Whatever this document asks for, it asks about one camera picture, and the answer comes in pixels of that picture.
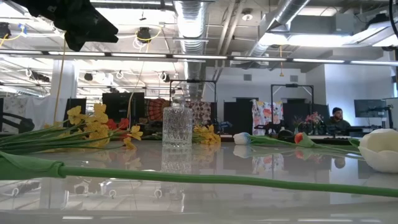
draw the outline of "white wall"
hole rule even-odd
[[[326,105],[325,66],[320,65],[305,74],[308,85],[314,86],[314,103]]]
[[[389,60],[384,54],[379,60]],[[329,109],[343,109],[344,119],[355,126],[367,126],[367,118],[355,118],[354,100],[383,99],[394,96],[391,69],[386,66],[325,65],[325,93]],[[371,124],[381,125],[380,118]]]
[[[224,68],[223,73],[217,83],[218,99],[218,120],[224,119],[224,102],[235,102],[237,97],[259,98],[260,101],[271,101],[271,84],[287,84],[290,82],[290,75],[298,75],[298,84],[305,84],[305,74],[299,69],[284,69],[284,77],[280,76],[280,70],[268,71],[267,69]],[[206,69],[207,80],[211,80],[214,68]],[[243,74],[251,74],[252,81],[243,81]],[[283,98],[306,98],[311,99],[310,95],[302,88],[282,87],[275,95],[274,102]],[[214,101],[214,92],[207,86],[203,100]]]

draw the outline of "yellow cable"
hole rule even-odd
[[[11,38],[11,39],[6,39],[7,36],[5,36],[4,38],[0,38],[0,40],[2,40],[3,42],[4,42],[4,41],[16,40],[16,39],[18,39],[23,33],[24,33],[24,28],[21,28],[21,32],[18,34],[18,36],[13,37],[13,38]]]
[[[147,44],[146,53],[148,53],[148,50],[149,50],[149,43]],[[132,93],[131,93],[131,95],[130,95],[129,105],[128,105],[128,109],[127,109],[127,119],[130,118],[131,99],[132,99],[132,96],[133,96],[133,94],[134,94],[134,90],[135,90],[135,89],[137,88],[137,86],[138,86],[139,79],[141,78],[142,71],[143,71],[143,69],[144,69],[144,64],[145,64],[145,61],[142,62],[141,72],[139,73],[138,80],[137,80],[137,83],[136,83],[136,87],[132,90]]]
[[[142,38],[139,38],[139,37],[137,36],[137,33],[138,33],[138,32],[139,32],[139,31],[137,30],[137,31],[136,31],[136,38],[137,38],[137,39],[143,40],[143,41],[149,41],[149,40],[153,40],[153,39],[155,39],[156,37],[158,37],[159,34],[160,34],[160,32],[162,32],[162,28],[159,28],[158,33],[157,33],[155,36],[153,36],[153,37],[151,37],[151,38],[149,38],[149,39],[142,39]]]
[[[1,41],[1,43],[0,43],[0,47],[3,45],[3,43],[4,43],[4,41],[5,41],[5,39],[8,37],[8,34],[6,34],[5,36],[4,36],[4,38],[2,39],[2,41]]]
[[[57,109],[58,109],[58,100],[60,98],[60,90],[61,90],[61,82],[62,82],[62,75],[63,75],[63,63],[65,61],[65,50],[67,47],[67,40],[63,40],[63,54],[62,54],[62,63],[61,63],[61,72],[60,72],[60,81],[58,83],[58,90],[57,90],[57,99],[55,101],[55,111],[54,111],[54,123],[56,122],[57,119]]]

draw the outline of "white pillar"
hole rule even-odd
[[[50,94],[52,97],[57,97],[61,66],[61,60],[54,60],[50,90]],[[75,65],[74,61],[64,61],[59,98],[76,98],[79,72],[80,71]]]

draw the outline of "glass bottle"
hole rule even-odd
[[[185,107],[185,98],[176,95],[172,106],[163,111],[163,146],[191,147],[193,111]]]

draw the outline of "daffodil stem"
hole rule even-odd
[[[169,174],[161,172],[145,172],[132,170],[114,170],[114,169],[94,169],[82,167],[60,167],[61,176],[83,176],[83,177],[102,177],[133,180],[149,180],[176,183],[193,184],[239,184],[260,187],[273,187],[289,190],[309,190],[319,192],[337,192],[346,194],[363,194],[385,197],[398,197],[398,189],[388,189],[380,187],[364,187],[356,185],[341,184],[315,184],[304,182],[289,182],[282,180],[270,180],[256,177],[241,177],[228,175],[184,175]]]

